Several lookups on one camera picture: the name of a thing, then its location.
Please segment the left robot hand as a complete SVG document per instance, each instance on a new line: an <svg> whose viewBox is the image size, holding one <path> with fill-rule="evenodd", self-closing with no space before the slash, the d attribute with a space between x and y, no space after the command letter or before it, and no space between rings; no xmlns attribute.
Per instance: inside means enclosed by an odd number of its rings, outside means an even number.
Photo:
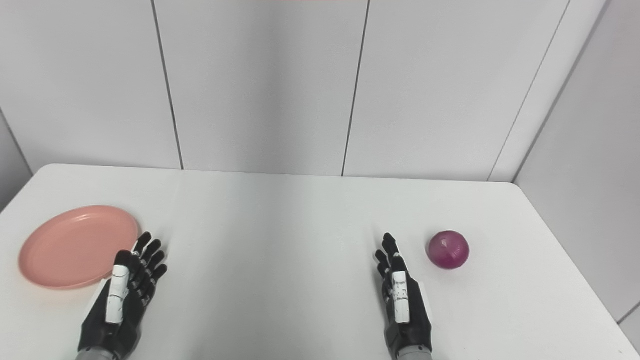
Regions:
<svg viewBox="0 0 640 360"><path fill-rule="evenodd" d="M81 326L78 360L126 360L137 348L142 321L167 273L162 242L144 232L132 250L119 251Z"/></svg>

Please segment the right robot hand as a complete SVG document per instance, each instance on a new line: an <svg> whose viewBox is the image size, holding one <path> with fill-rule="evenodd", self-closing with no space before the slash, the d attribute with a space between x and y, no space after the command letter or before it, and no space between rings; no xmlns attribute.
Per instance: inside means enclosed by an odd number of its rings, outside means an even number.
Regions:
<svg viewBox="0 0 640 360"><path fill-rule="evenodd" d="M393 235L382 237L375 251L386 311L384 337L393 360L431 360L432 324L418 281L411 276Z"/></svg>

